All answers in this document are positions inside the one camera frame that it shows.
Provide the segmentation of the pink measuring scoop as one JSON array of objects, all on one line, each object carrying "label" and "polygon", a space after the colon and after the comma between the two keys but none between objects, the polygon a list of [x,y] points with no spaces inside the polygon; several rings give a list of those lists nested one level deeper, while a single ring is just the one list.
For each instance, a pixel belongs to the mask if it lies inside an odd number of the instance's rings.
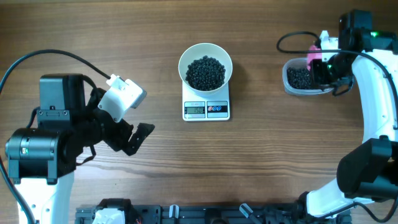
[{"label": "pink measuring scoop", "polygon": [[[317,51],[317,50],[321,50],[320,47],[317,47],[316,45],[311,45],[309,48],[309,51]],[[311,69],[311,62],[313,60],[318,60],[318,59],[322,59],[322,53],[313,53],[313,54],[307,54],[307,69],[310,70]]]}]

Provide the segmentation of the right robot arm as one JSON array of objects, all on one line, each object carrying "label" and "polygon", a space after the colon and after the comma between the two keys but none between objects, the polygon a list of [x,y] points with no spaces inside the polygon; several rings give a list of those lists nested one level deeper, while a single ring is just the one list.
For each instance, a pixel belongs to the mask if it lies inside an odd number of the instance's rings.
[{"label": "right robot arm", "polygon": [[312,87],[359,87],[363,142],[340,160],[336,177],[304,193],[300,218],[336,220],[343,212],[369,203],[397,200],[397,36],[373,29],[368,11],[340,17],[339,34],[327,31],[307,52]]}]

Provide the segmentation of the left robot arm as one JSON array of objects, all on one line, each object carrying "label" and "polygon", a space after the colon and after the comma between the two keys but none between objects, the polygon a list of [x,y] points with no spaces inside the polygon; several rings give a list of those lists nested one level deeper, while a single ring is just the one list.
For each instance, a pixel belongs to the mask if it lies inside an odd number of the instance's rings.
[{"label": "left robot arm", "polygon": [[17,129],[6,143],[8,179],[19,201],[20,222],[67,223],[78,156],[105,142],[112,150],[134,155],[154,125],[124,120],[146,91],[131,80],[112,75],[108,90],[93,88],[85,99],[82,74],[40,78],[40,105],[31,119],[38,126]]}]

